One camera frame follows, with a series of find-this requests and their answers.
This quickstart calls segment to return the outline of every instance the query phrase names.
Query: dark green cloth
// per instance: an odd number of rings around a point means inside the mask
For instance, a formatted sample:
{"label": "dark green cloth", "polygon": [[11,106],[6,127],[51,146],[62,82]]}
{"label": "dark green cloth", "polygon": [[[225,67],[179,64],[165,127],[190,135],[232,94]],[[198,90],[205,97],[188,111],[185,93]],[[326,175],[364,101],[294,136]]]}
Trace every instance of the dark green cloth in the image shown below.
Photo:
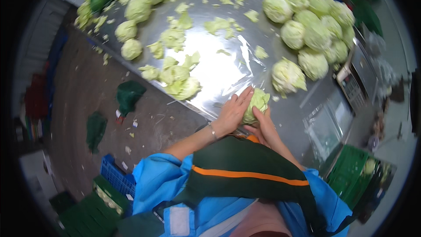
{"label": "dark green cloth", "polygon": [[101,115],[100,112],[93,112],[86,122],[86,143],[92,154],[98,153],[98,144],[107,127],[107,119]]}
{"label": "dark green cloth", "polygon": [[134,111],[134,105],[145,92],[146,88],[135,81],[123,82],[117,87],[115,98],[120,104],[119,111],[123,117]]}

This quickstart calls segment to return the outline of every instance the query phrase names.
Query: silver bangle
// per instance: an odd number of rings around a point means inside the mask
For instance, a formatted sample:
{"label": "silver bangle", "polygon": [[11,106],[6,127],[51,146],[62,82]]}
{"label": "silver bangle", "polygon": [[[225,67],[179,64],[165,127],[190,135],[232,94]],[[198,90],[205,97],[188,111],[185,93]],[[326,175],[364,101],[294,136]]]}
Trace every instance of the silver bangle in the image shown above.
{"label": "silver bangle", "polygon": [[216,137],[215,130],[213,129],[213,126],[211,125],[211,123],[210,123],[210,122],[208,123],[208,125],[210,126],[210,129],[211,129],[211,131],[212,131],[213,138],[215,139],[215,141],[216,141],[216,140],[218,140],[218,138]]}

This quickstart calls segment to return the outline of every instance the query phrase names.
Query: crate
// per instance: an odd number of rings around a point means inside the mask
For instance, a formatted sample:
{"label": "crate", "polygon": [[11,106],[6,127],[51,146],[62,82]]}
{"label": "crate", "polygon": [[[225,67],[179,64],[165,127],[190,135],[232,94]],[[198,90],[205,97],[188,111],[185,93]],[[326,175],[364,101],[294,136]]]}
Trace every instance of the crate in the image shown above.
{"label": "crate", "polygon": [[[115,165],[115,160],[112,155],[108,154],[102,157],[100,174],[112,185],[114,189],[123,194],[130,194],[134,198],[135,185],[134,176],[132,174],[125,174],[123,170]],[[133,211],[133,201],[129,201],[130,206],[127,215],[131,215]]]}

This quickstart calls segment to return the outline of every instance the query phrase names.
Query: left hand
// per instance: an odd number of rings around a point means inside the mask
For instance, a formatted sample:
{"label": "left hand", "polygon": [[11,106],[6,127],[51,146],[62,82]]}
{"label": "left hand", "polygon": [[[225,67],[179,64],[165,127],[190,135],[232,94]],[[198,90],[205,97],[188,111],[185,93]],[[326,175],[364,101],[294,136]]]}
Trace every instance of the left hand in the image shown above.
{"label": "left hand", "polygon": [[222,107],[218,119],[211,123],[217,138],[230,134],[241,123],[244,112],[250,104],[254,89],[249,86],[239,96],[234,94]]}

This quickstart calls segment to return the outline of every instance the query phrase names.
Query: person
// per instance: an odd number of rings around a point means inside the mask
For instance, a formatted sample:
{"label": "person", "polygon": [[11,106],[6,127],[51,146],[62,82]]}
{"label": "person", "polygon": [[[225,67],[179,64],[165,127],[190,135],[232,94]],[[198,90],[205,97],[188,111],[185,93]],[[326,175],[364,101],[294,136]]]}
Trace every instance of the person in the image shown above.
{"label": "person", "polygon": [[247,87],[217,120],[133,171],[133,216],[123,236],[345,236],[352,212],[282,143],[270,118],[253,107],[258,124],[244,128],[258,143],[232,135],[253,96]]}

